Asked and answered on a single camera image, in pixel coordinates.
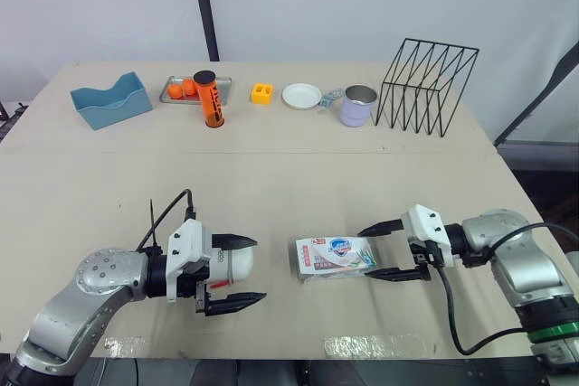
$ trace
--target yellow block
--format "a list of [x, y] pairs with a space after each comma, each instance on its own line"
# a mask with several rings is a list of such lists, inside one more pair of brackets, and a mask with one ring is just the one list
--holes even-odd
[[273, 85], [267, 83], [255, 83], [252, 89], [253, 104], [270, 104], [273, 94]]

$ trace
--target black lid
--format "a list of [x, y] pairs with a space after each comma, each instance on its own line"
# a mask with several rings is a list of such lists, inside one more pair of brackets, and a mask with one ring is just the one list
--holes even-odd
[[193, 76], [193, 80], [200, 85], [208, 85], [215, 81], [215, 73], [209, 70], [198, 71]]

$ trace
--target beige tabletop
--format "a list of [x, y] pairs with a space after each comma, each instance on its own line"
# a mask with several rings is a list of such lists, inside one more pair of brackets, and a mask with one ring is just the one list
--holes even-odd
[[[211, 67], [233, 79], [225, 124], [204, 126], [200, 108], [158, 102], [167, 76]], [[295, 111], [280, 101], [294, 81], [323, 91], [348, 83], [377, 88], [383, 64], [86, 63], [65, 67], [0, 145], [0, 352], [13, 352], [35, 314], [96, 249], [134, 249], [148, 228], [148, 199], [161, 210], [193, 190], [197, 218], [215, 232], [259, 242], [250, 277], [215, 292], [267, 297], [230, 315], [204, 317], [193, 300], [148, 299], [123, 307], [95, 355], [194, 358], [454, 358], [444, 290], [431, 282], [369, 278], [299, 281], [293, 241], [354, 235], [421, 203], [448, 222], [488, 209], [540, 217], [491, 143], [461, 106], [440, 139], [368, 123], [348, 128], [336, 110]], [[69, 91], [108, 88], [135, 71], [154, 109], [92, 131]], [[270, 106], [249, 102], [253, 82], [276, 87]], [[157, 237], [182, 220], [170, 214]], [[579, 279], [546, 230], [535, 232], [572, 288]], [[375, 243], [382, 264], [412, 267], [403, 234]], [[447, 272], [463, 345], [517, 326], [489, 267]], [[522, 334], [475, 357], [530, 354]]]

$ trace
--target lavender cup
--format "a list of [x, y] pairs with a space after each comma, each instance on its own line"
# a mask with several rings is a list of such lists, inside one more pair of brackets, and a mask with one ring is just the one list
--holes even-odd
[[346, 88], [346, 97], [342, 102], [340, 120], [349, 127], [360, 127], [370, 118], [372, 107], [378, 99], [375, 90], [364, 85], [352, 85]]

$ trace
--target blue plastic box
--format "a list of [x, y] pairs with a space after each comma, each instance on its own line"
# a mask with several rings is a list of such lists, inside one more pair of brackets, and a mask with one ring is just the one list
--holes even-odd
[[152, 110], [147, 91], [137, 74], [123, 74], [111, 89], [71, 91], [76, 110], [94, 130]]

